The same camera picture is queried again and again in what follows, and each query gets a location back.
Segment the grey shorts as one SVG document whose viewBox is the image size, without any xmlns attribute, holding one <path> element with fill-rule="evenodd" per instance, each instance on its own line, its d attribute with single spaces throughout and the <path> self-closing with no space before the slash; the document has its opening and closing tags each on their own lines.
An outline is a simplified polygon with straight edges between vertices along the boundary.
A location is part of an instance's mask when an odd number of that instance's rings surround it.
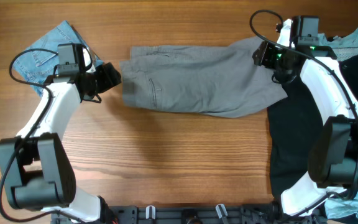
<svg viewBox="0 0 358 224">
<path fill-rule="evenodd" d="M 264 110 L 287 97 L 273 71 L 255 65 L 261 39 L 227 47 L 160 45 L 133 47 L 122 61 L 127 106 L 171 113 L 238 118 Z"/>
</svg>

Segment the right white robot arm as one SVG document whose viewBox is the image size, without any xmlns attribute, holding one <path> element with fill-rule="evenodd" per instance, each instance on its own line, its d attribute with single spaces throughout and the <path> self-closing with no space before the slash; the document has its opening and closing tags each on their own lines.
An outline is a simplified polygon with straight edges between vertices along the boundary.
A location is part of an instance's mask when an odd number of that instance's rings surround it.
<svg viewBox="0 0 358 224">
<path fill-rule="evenodd" d="M 296 79 L 307 87 L 323 129 L 308 151 L 308 170 L 270 203 L 278 220 L 307 216 L 335 196 L 348 201 L 358 192 L 358 102 L 345 83 L 337 56 L 329 46 L 286 47 L 263 41 L 253 53 L 257 66 L 274 70 L 274 82 Z"/>
</svg>

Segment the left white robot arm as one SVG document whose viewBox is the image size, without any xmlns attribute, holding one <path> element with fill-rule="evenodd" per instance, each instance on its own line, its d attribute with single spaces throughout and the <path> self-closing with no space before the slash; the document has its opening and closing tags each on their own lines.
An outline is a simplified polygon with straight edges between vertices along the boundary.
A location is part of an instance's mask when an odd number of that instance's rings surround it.
<svg viewBox="0 0 358 224">
<path fill-rule="evenodd" d="M 120 84 L 111 63 L 93 73 L 75 68 L 47 77 L 41 102 L 29 122 L 13 138 L 0 140 L 0 214 L 24 223 L 47 215 L 78 223 L 117 223 L 100 196 L 76 185 L 75 174 L 62 144 L 71 116 L 80 103 L 100 103 L 100 93 Z"/>
</svg>

